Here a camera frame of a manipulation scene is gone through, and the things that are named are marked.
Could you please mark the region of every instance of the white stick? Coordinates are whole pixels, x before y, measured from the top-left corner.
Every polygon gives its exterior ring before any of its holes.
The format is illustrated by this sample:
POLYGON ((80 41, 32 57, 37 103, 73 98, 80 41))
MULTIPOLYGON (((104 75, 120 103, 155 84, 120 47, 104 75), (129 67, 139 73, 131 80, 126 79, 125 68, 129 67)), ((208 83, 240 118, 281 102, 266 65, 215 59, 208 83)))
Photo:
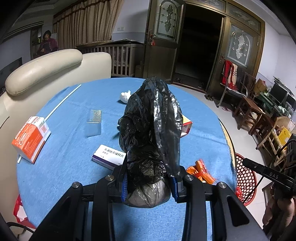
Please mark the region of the white stick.
POLYGON ((75 90, 77 90, 81 85, 78 85, 70 94, 68 94, 45 118, 45 121, 52 115, 53 112, 71 95, 74 93, 75 90))

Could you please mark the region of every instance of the bolt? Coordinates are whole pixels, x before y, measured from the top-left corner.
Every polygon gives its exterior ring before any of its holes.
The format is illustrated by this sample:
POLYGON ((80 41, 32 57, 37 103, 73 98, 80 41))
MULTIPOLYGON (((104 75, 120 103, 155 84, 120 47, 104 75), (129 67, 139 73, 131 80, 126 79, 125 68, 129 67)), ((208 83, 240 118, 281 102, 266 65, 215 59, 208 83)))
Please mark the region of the bolt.
POLYGON ((227 187, 226 183, 224 183, 224 182, 219 182, 218 186, 221 187, 221 188, 226 188, 227 187))
POLYGON ((79 188, 80 185, 81 185, 81 184, 80 184, 79 182, 73 182, 73 183, 72 183, 72 187, 75 188, 75 189, 76 189, 76 188, 79 188))
POLYGON ((107 181, 112 181, 112 180, 114 180, 114 176, 113 176, 113 175, 107 175, 107 176, 105 177, 105 179, 106 179, 107 181))
POLYGON ((184 178, 187 180, 187 181, 192 181, 193 180, 193 176, 192 175, 185 175, 184 178))

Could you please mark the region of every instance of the curtain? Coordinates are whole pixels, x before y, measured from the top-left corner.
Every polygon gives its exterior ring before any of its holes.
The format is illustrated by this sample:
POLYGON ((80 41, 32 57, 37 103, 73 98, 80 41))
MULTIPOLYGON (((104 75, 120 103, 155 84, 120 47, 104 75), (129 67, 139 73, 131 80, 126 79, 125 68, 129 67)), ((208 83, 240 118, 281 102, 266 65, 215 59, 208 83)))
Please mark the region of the curtain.
POLYGON ((87 0, 71 6, 53 19, 59 50, 110 40, 123 0, 87 0))

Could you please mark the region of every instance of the beige sofa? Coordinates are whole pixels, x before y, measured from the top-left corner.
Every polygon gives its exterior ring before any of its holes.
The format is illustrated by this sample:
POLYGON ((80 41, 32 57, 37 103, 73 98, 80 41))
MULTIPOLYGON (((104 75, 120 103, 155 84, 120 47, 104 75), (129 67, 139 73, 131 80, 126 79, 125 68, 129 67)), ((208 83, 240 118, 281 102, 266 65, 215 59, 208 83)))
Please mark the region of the beige sofa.
POLYGON ((20 128, 60 90, 110 77, 108 53, 82 55, 67 49, 34 59, 7 78, 6 92, 0 96, 0 212, 7 222, 16 221, 13 208, 19 194, 17 153, 11 141, 20 128))

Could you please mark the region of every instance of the white crumpled paper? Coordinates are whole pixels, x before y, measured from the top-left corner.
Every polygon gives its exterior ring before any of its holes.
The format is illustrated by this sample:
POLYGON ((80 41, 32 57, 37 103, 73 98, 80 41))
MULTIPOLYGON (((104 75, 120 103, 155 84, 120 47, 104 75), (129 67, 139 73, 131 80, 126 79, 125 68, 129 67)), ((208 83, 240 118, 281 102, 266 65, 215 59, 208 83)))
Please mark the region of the white crumpled paper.
POLYGON ((120 99, 123 103, 127 104, 127 103, 128 103, 128 99, 129 99, 130 96, 131 96, 131 91, 128 91, 128 92, 122 92, 122 93, 120 94, 120 96, 119 96, 119 99, 120 99))

